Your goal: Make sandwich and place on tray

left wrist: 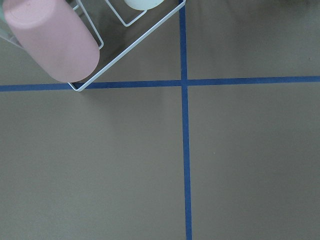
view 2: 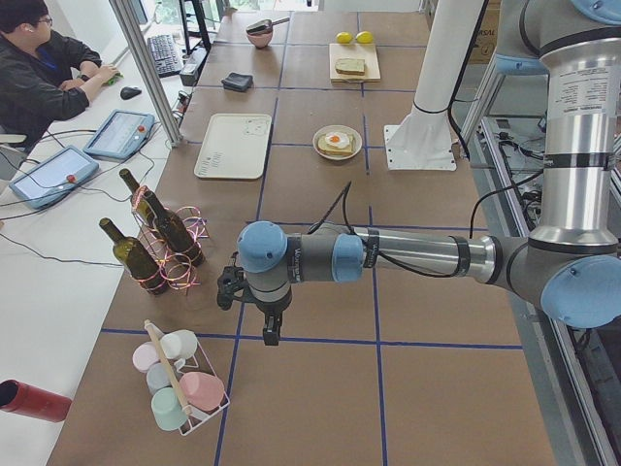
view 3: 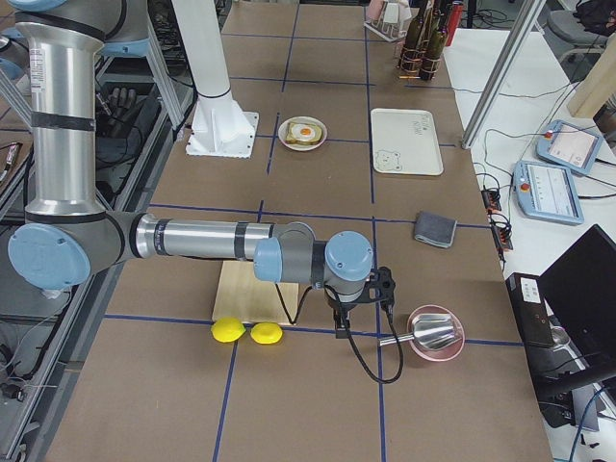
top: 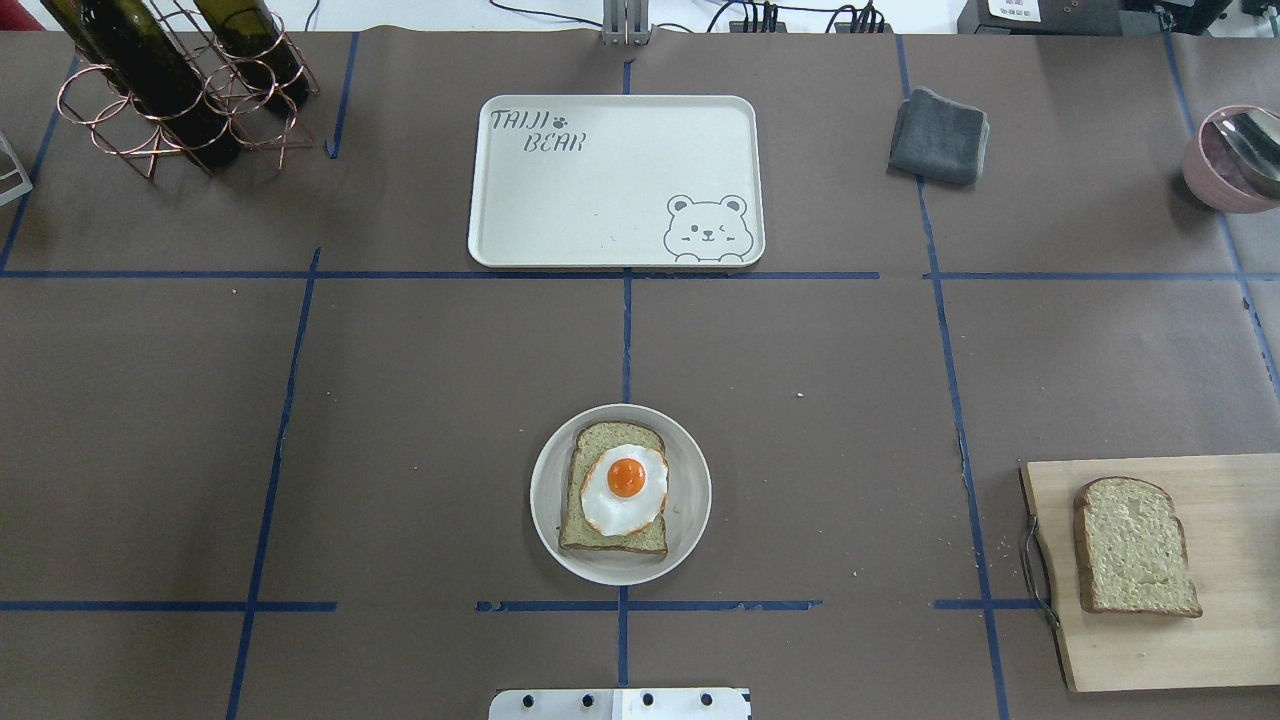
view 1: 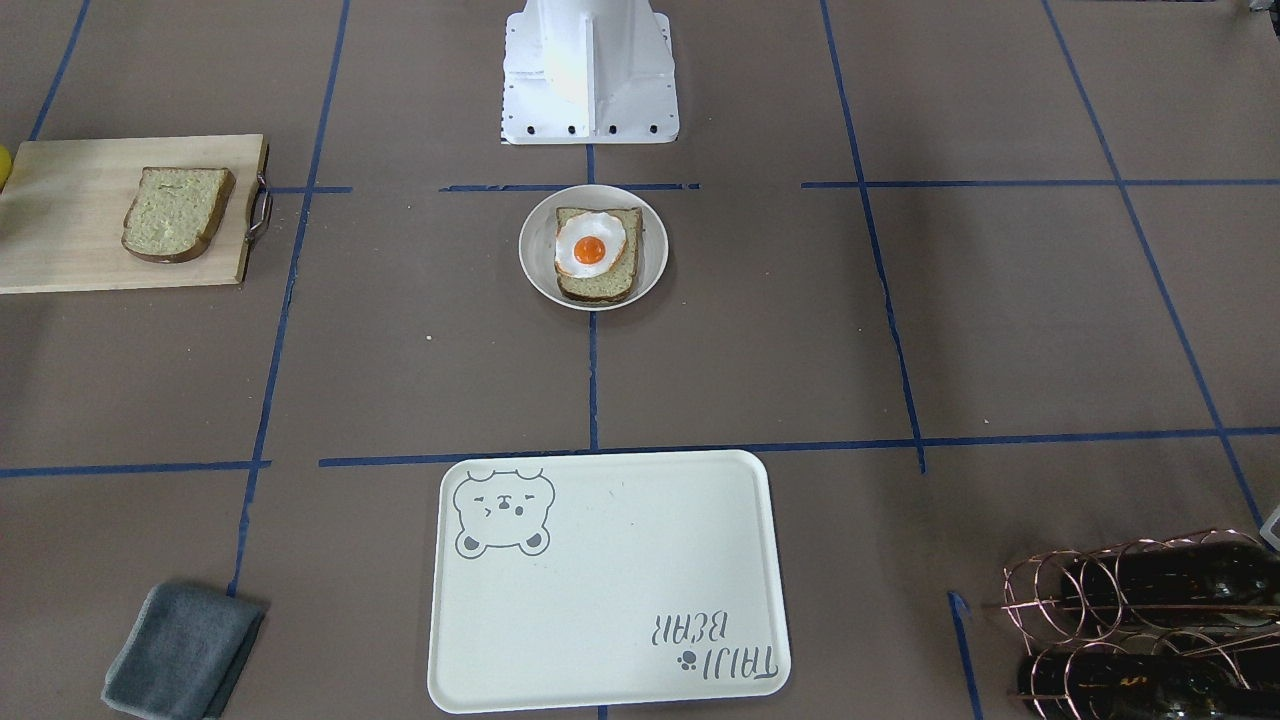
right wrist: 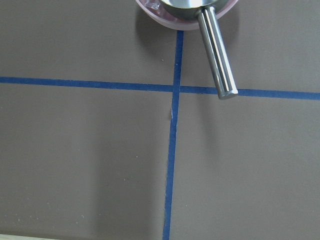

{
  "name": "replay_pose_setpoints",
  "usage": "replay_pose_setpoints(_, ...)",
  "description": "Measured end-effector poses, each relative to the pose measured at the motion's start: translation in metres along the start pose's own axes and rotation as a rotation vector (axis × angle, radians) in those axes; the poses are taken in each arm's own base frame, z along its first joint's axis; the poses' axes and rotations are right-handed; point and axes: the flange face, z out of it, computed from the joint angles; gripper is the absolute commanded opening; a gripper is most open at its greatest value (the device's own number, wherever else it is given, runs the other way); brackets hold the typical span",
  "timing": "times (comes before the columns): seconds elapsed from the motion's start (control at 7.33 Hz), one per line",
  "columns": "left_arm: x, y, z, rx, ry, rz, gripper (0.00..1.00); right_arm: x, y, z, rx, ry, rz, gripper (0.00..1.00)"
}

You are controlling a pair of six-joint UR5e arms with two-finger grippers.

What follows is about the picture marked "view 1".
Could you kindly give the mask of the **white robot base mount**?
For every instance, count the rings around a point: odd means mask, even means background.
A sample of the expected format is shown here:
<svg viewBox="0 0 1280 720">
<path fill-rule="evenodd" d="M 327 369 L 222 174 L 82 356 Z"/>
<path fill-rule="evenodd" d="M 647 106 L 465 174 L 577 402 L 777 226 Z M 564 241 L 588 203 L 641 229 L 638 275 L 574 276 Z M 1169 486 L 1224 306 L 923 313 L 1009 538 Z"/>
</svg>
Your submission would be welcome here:
<svg viewBox="0 0 1280 720">
<path fill-rule="evenodd" d="M 677 140 L 671 23 L 649 1 L 527 1 L 504 41 L 503 143 Z"/>
</svg>

